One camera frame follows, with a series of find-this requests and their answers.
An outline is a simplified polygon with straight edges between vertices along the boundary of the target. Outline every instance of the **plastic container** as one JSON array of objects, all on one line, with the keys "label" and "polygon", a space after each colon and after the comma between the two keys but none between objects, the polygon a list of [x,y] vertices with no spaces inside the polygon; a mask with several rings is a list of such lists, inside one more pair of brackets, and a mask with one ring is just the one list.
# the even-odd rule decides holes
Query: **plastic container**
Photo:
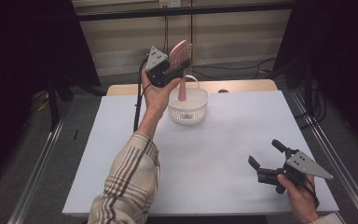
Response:
[{"label": "plastic container", "polygon": [[190,75],[186,77],[194,79],[198,83],[197,88],[186,88],[186,100],[179,101],[179,88],[174,89],[170,94],[168,110],[170,118],[183,125],[195,125],[200,123],[206,116],[209,93],[200,87],[199,81]]}]

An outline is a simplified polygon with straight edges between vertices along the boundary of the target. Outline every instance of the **plaid sleeve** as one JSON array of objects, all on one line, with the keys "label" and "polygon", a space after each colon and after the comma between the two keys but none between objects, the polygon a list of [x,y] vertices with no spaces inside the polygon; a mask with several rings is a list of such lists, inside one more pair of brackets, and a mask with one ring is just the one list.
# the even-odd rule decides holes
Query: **plaid sleeve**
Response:
[{"label": "plaid sleeve", "polygon": [[318,220],[310,224],[342,224],[345,223],[339,213],[331,213],[325,217],[320,217]]},{"label": "plaid sleeve", "polygon": [[88,223],[145,223],[158,179],[156,145],[136,132],[113,161],[104,191],[92,203]]}]

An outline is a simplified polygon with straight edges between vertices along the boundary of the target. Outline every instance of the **finger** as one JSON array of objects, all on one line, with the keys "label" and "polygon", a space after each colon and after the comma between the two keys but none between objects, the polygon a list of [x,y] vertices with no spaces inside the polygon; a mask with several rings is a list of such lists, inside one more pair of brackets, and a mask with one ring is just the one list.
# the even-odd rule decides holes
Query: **finger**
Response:
[{"label": "finger", "polygon": [[305,180],[304,184],[308,187],[308,188],[315,188],[315,176],[313,175],[306,175],[306,178],[309,180]]},{"label": "finger", "polygon": [[284,186],[290,193],[298,192],[296,186],[284,175],[277,176],[278,181]]},{"label": "finger", "polygon": [[147,85],[150,84],[150,80],[149,78],[147,77],[147,73],[146,73],[146,70],[142,70],[142,85],[144,87],[146,87]]},{"label": "finger", "polygon": [[168,85],[164,89],[167,89],[168,91],[171,92],[173,89],[175,89],[179,85],[180,80],[181,80],[181,78],[177,77],[176,79],[174,79],[170,83],[168,83]]}]

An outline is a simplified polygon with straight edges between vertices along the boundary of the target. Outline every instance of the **wrist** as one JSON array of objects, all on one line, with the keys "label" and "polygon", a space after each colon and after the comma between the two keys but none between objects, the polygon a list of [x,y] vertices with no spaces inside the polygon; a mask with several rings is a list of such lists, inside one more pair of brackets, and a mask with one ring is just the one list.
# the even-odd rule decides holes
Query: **wrist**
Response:
[{"label": "wrist", "polygon": [[142,118],[142,121],[139,125],[138,132],[144,133],[153,139],[161,117],[162,114],[160,114],[158,111],[146,109],[144,117]]},{"label": "wrist", "polygon": [[309,224],[318,219],[319,219],[319,215],[315,212],[313,214],[310,214],[308,217],[304,218],[303,220],[301,220],[301,223]]}]

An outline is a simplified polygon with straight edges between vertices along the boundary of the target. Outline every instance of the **black curtain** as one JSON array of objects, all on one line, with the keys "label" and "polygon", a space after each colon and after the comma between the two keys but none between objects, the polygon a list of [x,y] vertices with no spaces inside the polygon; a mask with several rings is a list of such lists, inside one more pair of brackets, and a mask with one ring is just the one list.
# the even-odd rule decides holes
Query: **black curtain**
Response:
[{"label": "black curtain", "polygon": [[100,85],[77,21],[34,22],[55,14],[75,15],[72,2],[0,0],[0,166],[29,116],[34,93],[48,88],[50,76]]},{"label": "black curtain", "polygon": [[308,63],[323,92],[358,132],[358,1],[297,2],[274,70],[299,59],[286,71],[288,86],[295,88],[305,78]]}]

